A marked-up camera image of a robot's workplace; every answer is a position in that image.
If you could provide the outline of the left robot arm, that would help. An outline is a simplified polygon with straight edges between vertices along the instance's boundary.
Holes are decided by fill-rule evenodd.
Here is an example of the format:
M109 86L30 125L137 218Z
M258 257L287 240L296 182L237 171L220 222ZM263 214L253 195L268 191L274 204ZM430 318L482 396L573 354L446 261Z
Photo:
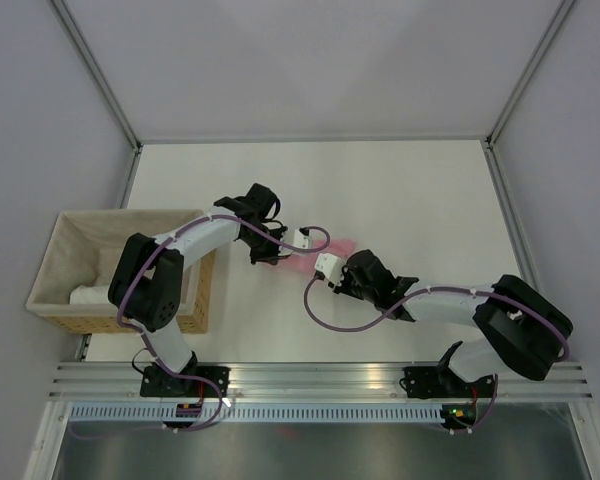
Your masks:
M108 290L119 326L138 333L158 365L164 385L186 396L198 384L195 355L176 320L184 273L204 256L236 240L250 248L251 261L277 262L286 228L266 224L280 211L278 197L253 184L238 197L224 197L210 210L167 233L136 233L126 241Z

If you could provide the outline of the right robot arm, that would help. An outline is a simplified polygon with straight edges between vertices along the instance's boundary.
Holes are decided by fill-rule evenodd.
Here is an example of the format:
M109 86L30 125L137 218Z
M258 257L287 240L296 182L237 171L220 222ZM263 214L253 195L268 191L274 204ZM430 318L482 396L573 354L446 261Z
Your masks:
M417 277L393 275L370 250L349 258L323 253L315 270L334 293L370 303L382 320L479 330L478 339L453 343L437 364L437 384L449 395L506 371L542 381L570 354L572 321L515 275L505 274L478 287L428 284Z

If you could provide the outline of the pink t shirt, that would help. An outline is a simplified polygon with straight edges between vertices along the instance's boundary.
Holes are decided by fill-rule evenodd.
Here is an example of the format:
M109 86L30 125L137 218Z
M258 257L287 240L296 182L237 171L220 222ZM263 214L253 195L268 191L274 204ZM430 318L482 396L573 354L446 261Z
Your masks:
M335 239L330 242L326 249L322 250L322 253L330 253L342 258L349 258L355 252L356 246L357 244L354 240ZM289 258L281 261L279 266L304 275L312 275L318 255L319 253L306 255L293 254Z

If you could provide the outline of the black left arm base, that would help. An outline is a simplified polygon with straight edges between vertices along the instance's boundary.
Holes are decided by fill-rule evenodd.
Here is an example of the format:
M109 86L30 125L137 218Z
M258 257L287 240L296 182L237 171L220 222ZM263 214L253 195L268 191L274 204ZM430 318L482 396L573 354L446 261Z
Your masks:
M187 379L176 378L167 374L155 362L140 367L136 357L131 360L131 367L142 376L140 396L143 398L217 398L213 383L225 396L229 386L230 369L224 366L199 366L196 357L185 367L182 375Z

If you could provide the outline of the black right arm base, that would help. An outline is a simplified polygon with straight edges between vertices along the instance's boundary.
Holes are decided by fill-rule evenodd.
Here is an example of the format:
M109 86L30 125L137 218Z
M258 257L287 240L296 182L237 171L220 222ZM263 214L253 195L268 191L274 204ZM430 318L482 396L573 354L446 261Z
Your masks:
M462 380L450 369L434 366L408 366L402 369L399 386L410 399L468 399L491 398L495 380L482 377L474 382Z

